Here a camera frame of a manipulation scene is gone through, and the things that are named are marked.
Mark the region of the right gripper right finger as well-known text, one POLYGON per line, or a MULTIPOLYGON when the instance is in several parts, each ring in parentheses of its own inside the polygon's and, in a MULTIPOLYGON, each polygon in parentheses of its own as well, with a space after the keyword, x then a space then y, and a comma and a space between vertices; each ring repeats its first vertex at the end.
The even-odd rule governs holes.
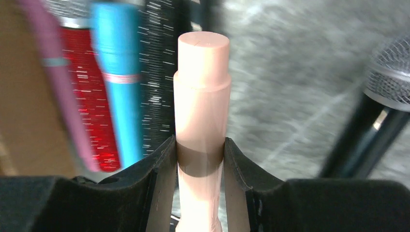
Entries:
POLYGON ((230 232, 276 232, 271 202, 283 181, 249 159, 226 138, 224 184, 227 226, 230 232))

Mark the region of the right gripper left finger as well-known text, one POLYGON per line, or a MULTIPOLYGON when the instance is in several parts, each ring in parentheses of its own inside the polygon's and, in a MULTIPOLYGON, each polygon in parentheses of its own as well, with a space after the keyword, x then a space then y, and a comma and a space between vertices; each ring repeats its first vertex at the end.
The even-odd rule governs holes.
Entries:
POLYGON ((176 184, 176 138, 99 185, 114 195, 114 217, 99 222, 99 232, 167 232, 176 184))

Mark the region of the beige plastic microphone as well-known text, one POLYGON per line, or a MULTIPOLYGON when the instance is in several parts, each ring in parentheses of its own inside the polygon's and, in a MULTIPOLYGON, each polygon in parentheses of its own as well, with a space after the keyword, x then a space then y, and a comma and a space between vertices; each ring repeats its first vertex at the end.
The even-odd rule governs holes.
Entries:
POLYGON ((178 232, 220 232, 218 218, 232 79, 229 39, 209 31, 178 38, 174 74, 181 218, 178 232))

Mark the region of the black glitter microphone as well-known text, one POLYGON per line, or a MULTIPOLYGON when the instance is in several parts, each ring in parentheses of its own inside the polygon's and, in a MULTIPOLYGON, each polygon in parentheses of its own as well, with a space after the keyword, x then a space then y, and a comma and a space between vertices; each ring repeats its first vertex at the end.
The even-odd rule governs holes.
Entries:
POLYGON ((144 8, 143 118, 145 154, 152 153, 175 132, 173 75, 176 71, 174 0, 147 0, 144 8))

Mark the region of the blue microphone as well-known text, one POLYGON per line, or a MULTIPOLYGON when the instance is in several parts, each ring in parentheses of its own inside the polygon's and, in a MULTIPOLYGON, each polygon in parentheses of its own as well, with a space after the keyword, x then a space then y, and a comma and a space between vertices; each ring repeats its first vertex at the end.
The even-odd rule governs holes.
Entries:
POLYGON ((92 45, 103 74, 123 169, 143 158, 139 24, 135 5, 105 1, 91 5, 92 45))

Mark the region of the red glitter microphone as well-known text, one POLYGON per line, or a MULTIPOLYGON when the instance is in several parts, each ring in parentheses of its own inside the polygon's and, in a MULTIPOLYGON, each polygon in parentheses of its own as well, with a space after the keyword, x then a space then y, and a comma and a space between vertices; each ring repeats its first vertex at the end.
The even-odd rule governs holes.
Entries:
POLYGON ((115 172, 120 169, 110 109, 102 73, 91 46, 90 1, 46 0, 45 6, 60 22, 65 57, 79 113, 85 125, 98 170, 115 172))

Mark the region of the pink microphone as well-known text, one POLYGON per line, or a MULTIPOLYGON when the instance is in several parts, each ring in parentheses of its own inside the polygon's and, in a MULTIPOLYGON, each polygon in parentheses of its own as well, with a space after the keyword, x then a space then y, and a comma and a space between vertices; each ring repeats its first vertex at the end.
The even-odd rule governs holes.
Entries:
POLYGON ((34 31, 42 55, 42 64, 49 73, 53 92, 77 154, 89 171, 98 172, 100 168, 94 159, 95 152, 73 92, 69 63, 64 58, 59 23, 39 0, 19 0, 18 3, 34 31))

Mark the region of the black silver-head microphone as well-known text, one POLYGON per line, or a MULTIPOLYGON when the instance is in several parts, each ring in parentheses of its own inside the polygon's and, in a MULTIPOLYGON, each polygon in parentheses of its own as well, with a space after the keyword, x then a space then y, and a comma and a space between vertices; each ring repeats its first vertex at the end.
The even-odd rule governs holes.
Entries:
POLYGON ((410 35, 378 46, 363 96, 319 178, 367 178, 410 120, 410 35))

